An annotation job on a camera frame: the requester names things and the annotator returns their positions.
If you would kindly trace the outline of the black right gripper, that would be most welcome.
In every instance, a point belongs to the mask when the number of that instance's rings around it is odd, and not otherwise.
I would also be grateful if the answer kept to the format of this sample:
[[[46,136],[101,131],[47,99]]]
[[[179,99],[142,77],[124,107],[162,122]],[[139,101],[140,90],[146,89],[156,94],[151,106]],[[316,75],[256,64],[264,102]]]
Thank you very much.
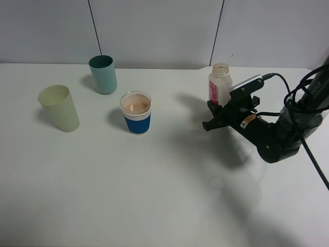
[[[208,100],[207,106],[214,118],[210,121],[203,121],[203,128],[206,131],[228,126],[238,126],[245,129],[251,121],[257,118],[257,110],[255,108],[259,104],[260,99],[257,96],[253,96],[252,98],[247,96],[237,102],[230,100],[224,107]]]

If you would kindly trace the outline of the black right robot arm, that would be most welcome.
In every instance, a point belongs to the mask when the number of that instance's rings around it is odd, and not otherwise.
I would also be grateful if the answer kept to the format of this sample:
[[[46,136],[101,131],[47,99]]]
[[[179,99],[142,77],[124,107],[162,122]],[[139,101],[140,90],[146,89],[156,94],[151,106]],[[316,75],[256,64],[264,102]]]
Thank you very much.
[[[280,113],[258,113],[255,108],[260,99],[252,93],[273,76],[256,75],[233,86],[225,106],[208,101],[213,119],[203,122],[206,131],[232,127],[256,146],[267,163],[296,155],[305,139],[322,124],[323,112],[328,110],[328,60],[288,91]]]

